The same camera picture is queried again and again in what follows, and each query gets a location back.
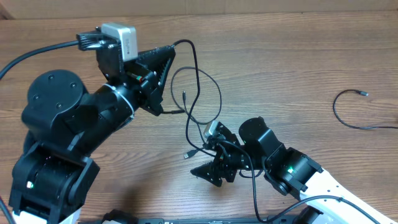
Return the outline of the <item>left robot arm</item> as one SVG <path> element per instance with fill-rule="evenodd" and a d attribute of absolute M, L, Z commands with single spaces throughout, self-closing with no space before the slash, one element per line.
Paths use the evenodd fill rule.
<path fill-rule="evenodd" d="M 52 70 L 28 90 L 22 122 L 24 152 L 12 170 L 9 206 L 18 223 L 74 220 L 100 170 L 91 154 L 134 119 L 138 109 L 160 115 L 175 49 L 166 45 L 124 61 L 121 49 L 96 58 L 106 82 L 89 93 L 80 77 Z"/>

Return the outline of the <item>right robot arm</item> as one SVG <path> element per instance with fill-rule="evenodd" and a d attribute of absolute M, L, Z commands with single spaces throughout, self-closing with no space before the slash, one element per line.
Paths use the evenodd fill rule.
<path fill-rule="evenodd" d="M 262 117 L 245 121 L 238 135 L 214 121 L 206 127 L 205 137 L 205 149 L 215 151 L 215 158 L 191 174 L 220 187 L 224 181 L 233 182 L 238 170 L 261 170 L 276 191 L 306 205 L 295 223 L 393 222 L 344 188 L 319 163 L 285 147 Z"/>

